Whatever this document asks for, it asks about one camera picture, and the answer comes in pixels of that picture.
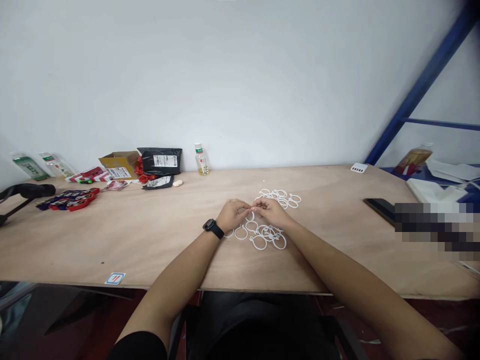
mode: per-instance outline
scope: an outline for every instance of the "finger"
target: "finger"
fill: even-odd
[[[237,215],[237,217],[238,217],[238,219],[241,221],[241,220],[245,219],[251,212],[252,212],[252,209],[249,208],[249,209],[244,210],[244,211],[242,211],[241,213],[239,213],[239,214]]]
[[[239,199],[235,199],[235,208],[237,210],[240,210],[240,209],[250,209],[251,206],[248,205],[245,201],[242,201],[242,200],[239,200]]]
[[[265,198],[265,197],[261,197],[261,198],[255,200],[251,206],[252,207],[261,207],[261,206],[267,207],[269,204],[270,204],[270,199]]]
[[[260,216],[264,216],[265,212],[267,211],[267,210],[262,209],[261,207],[257,207],[257,206],[252,207],[251,210],[256,214],[259,214]]]

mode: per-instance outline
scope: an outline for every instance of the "plastic bottle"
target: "plastic bottle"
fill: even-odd
[[[31,157],[23,152],[11,152],[10,155],[13,162],[33,180],[42,181],[50,177]]]
[[[57,160],[51,153],[41,152],[38,155],[45,160],[45,165],[55,174],[56,177],[64,179],[75,175],[68,166],[60,160]]]
[[[421,146],[413,148],[393,169],[393,172],[400,175],[411,176],[417,172],[420,166],[433,153],[433,142],[425,142]]]
[[[205,176],[209,174],[209,163],[207,161],[207,154],[204,153],[204,149],[202,148],[202,144],[200,142],[195,144],[195,152],[196,152],[196,167],[198,168],[198,173],[201,176]]]

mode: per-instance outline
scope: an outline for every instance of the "black smartphone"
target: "black smartphone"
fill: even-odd
[[[363,202],[388,221],[390,225],[395,226],[395,206],[385,199],[363,199]]]

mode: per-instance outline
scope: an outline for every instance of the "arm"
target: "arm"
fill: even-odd
[[[236,228],[250,212],[247,203],[229,200],[216,223],[227,232]],[[138,304],[117,342],[128,334],[148,331],[157,335],[168,351],[172,324],[202,283],[219,243],[214,233],[204,231],[173,259]]]
[[[332,294],[377,333],[394,359],[459,359],[460,350],[373,273],[295,222],[272,199],[252,211],[284,229]]]

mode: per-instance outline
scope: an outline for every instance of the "hand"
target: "hand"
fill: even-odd
[[[251,206],[238,199],[228,200],[216,218],[216,224],[224,233],[237,228],[252,212]]]
[[[274,199],[261,197],[252,205],[255,214],[263,216],[274,227],[285,229],[294,220],[286,213],[282,205]]]

